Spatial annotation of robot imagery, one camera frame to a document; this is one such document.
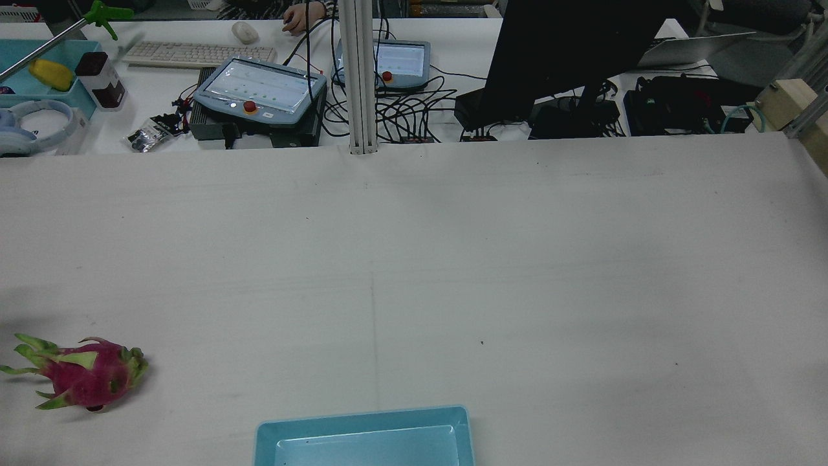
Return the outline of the bare person hand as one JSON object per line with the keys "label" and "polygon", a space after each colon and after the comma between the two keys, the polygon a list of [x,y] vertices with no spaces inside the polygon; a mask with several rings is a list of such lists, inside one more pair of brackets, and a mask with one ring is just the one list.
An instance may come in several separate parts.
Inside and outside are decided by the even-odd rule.
{"label": "bare person hand", "polygon": [[281,30],[292,36],[299,36],[325,17],[327,6],[323,2],[294,4],[283,13]]}

